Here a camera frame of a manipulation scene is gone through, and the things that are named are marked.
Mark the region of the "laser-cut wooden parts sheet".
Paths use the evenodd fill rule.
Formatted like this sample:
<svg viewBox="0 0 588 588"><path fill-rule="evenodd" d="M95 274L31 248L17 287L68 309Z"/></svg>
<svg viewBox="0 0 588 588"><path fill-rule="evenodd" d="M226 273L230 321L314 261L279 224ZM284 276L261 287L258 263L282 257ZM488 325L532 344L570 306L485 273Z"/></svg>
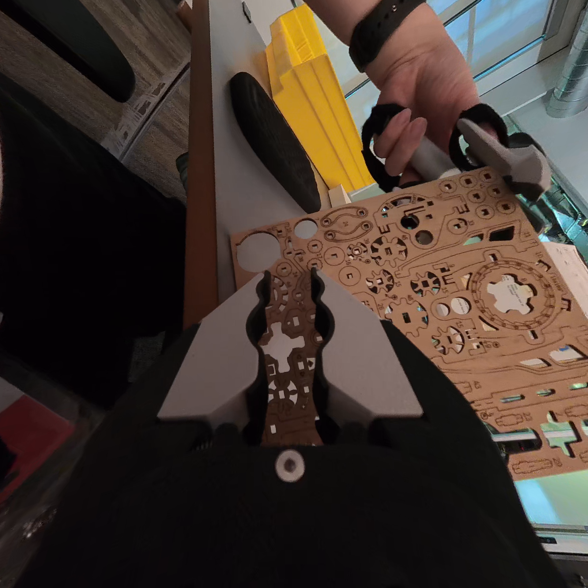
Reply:
<svg viewBox="0 0 588 588"><path fill-rule="evenodd" d="M492 168L231 236L236 287L272 264L268 325L316 349L310 273L393 323L452 380L514 480L587 469L587 317Z"/></svg>

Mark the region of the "person's left hand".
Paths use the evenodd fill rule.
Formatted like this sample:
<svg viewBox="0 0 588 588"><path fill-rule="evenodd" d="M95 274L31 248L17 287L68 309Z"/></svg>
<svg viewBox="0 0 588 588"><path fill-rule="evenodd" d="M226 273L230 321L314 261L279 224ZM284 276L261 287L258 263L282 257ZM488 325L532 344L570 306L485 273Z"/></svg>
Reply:
<svg viewBox="0 0 588 588"><path fill-rule="evenodd" d="M380 91L378 104L404 107L375 139L373 150L390 176L420 180L410 160L423 136L448 151L462 111L479 103L467 63L443 22L421 4L386 41L366 69Z"/></svg>

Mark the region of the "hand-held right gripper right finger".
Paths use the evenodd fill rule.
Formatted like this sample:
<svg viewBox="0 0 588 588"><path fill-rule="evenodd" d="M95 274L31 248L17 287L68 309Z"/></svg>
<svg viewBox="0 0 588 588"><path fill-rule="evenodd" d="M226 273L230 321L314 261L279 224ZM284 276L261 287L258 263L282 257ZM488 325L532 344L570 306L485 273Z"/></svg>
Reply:
<svg viewBox="0 0 588 588"><path fill-rule="evenodd" d="M320 440L332 443L348 424L369 429L379 419L422 417L379 315L318 269L311 295L322 338L312 386Z"/></svg>

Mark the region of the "yellow plastic bin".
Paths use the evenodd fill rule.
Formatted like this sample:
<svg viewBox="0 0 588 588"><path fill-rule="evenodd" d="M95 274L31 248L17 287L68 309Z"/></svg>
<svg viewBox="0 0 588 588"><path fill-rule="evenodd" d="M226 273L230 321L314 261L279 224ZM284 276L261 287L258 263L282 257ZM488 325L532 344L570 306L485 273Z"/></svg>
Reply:
<svg viewBox="0 0 588 588"><path fill-rule="evenodd" d="M353 192L375 181L313 13L294 8L270 26L272 98L329 188Z"/></svg>

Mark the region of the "black wristband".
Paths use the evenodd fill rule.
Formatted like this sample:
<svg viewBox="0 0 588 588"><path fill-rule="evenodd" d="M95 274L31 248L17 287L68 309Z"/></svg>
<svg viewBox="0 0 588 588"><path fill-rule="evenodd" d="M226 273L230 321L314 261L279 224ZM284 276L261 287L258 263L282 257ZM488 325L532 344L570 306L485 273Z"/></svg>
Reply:
<svg viewBox="0 0 588 588"><path fill-rule="evenodd" d="M379 1L355 26L349 55L360 73L364 73L382 47L403 21L426 1Z"/></svg>

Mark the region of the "silver ventilation duct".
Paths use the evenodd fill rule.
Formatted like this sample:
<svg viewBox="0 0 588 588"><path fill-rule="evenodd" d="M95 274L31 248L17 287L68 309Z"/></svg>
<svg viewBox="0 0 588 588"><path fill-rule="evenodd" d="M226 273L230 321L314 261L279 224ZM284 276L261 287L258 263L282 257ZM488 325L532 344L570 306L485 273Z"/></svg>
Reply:
<svg viewBox="0 0 588 588"><path fill-rule="evenodd" d="M587 20L572 43L560 78L546 107L556 119L569 118L587 109Z"/></svg>

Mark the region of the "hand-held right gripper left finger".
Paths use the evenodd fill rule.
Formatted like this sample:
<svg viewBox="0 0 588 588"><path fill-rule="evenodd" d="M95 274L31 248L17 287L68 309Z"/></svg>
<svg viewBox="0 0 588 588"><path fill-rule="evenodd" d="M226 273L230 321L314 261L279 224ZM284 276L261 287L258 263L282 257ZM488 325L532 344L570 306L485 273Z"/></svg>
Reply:
<svg viewBox="0 0 588 588"><path fill-rule="evenodd" d="M268 326L270 291L266 270L202 319L159 409L160 420L196 420L213 430L232 424L247 443L261 442L268 377L259 341Z"/></svg>

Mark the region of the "red object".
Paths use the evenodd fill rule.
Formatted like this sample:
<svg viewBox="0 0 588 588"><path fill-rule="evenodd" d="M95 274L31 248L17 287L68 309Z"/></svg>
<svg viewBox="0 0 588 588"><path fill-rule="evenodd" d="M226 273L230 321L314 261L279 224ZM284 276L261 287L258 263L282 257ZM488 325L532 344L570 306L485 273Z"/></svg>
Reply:
<svg viewBox="0 0 588 588"><path fill-rule="evenodd" d="M75 426L26 395L1 402L1 503L73 434Z"/></svg>

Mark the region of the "black quilted wrist pad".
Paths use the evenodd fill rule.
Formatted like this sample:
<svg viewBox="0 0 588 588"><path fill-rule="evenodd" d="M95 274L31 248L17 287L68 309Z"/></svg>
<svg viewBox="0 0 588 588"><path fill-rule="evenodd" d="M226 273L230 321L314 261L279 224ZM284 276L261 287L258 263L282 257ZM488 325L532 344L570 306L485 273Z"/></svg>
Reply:
<svg viewBox="0 0 588 588"><path fill-rule="evenodd" d="M232 76L229 90L239 128L262 164L306 213L318 212L311 162L275 102L247 72Z"/></svg>

